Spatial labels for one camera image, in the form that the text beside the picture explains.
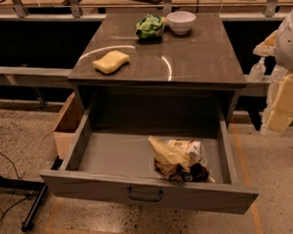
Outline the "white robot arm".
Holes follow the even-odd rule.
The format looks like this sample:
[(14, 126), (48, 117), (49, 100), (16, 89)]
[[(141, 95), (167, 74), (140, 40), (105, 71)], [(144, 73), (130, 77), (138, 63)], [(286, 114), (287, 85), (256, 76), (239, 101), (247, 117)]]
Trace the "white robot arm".
[(275, 65), (287, 71), (281, 79), (272, 80), (262, 119), (262, 134), (278, 136), (293, 121), (293, 8), (278, 29), (255, 46), (254, 53), (273, 56)]

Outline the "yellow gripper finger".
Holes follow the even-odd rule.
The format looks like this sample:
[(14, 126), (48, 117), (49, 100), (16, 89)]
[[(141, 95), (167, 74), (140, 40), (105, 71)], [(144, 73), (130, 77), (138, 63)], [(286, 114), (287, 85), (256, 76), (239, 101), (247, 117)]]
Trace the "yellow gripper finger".
[(268, 103), (265, 128), (283, 133), (293, 121), (293, 73), (286, 75), (277, 85), (277, 92)]
[(275, 52), (275, 40), (277, 36), (277, 30), (272, 32), (263, 42), (255, 46), (253, 53), (261, 56), (273, 56)]

